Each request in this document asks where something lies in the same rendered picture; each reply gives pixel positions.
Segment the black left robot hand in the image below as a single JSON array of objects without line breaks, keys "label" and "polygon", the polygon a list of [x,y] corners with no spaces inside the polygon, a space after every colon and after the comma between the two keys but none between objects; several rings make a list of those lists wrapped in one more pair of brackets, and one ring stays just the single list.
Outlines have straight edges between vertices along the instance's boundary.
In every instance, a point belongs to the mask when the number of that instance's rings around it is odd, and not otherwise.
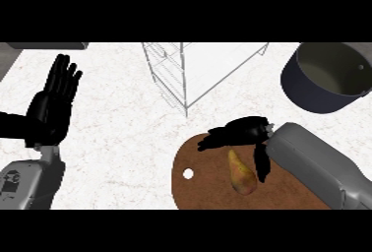
[{"label": "black left robot hand", "polygon": [[25,147],[57,146],[63,141],[72,102],[83,72],[69,56],[57,54],[50,66],[44,89],[35,94],[26,115],[0,111],[0,138],[22,139]]}]

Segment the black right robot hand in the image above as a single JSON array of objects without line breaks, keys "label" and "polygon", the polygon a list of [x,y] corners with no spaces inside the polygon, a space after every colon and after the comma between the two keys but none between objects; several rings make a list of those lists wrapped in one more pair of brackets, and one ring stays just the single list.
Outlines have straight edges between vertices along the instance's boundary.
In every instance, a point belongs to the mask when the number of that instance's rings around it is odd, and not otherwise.
[{"label": "black right robot hand", "polygon": [[224,146],[254,145],[254,164],[258,181],[264,182],[270,173],[270,158],[266,153],[270,126],[267,118],[261,116],[246,116],[227,123],[224,127],[208,130],[208,136],[198,143],[198,151],[221,148]]}]

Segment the yellow-brown pear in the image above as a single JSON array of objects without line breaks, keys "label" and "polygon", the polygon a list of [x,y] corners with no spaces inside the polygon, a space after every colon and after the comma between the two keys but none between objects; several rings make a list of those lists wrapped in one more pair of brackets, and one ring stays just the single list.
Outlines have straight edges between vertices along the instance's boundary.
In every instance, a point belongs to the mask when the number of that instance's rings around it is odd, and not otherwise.
[{"label": "yellow-brown pear", "polygon": [[257,189],[257,177],[249,167],[241,161],[235,150],[229,150],[232,188],[238,194],[246,196]]}]

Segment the brown wooden cutting board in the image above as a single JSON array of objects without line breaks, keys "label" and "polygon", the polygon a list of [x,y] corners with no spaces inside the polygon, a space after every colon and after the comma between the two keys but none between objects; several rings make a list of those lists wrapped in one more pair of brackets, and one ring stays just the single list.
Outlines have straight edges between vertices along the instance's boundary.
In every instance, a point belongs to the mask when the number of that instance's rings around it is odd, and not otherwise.
[{"label": "brown wooden cutting board", "polygon": [[[328,210],[328,205],[294,175],[270,161],[270,173],[255,191],[242,196],[230,181],[229,147],[198,151],[207,134],[181,145],[171,169],[171,194],[179,209]],[[255,170],[254,146],[232,147]]]}]

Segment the dark grey pot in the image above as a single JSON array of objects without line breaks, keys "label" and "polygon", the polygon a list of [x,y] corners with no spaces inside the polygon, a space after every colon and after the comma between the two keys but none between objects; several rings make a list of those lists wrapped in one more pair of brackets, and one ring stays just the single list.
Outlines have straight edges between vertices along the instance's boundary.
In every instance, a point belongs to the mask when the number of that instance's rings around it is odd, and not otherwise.
[{"label": "dark grey pot", "polygon": [[280,85],[304,110],[336,112],[372,93],[372,62],[342,42],[301,42],[280,73]]}]

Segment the grey appliance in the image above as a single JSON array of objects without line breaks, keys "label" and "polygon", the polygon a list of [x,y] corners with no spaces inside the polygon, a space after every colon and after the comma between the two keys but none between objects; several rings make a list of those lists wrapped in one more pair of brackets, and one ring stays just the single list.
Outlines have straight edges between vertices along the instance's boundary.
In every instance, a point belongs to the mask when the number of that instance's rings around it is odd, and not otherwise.
[{"label": "grey appliance", "polygon": [[87,42],[0,42],[0,81],[24,50],[84,50]]}]

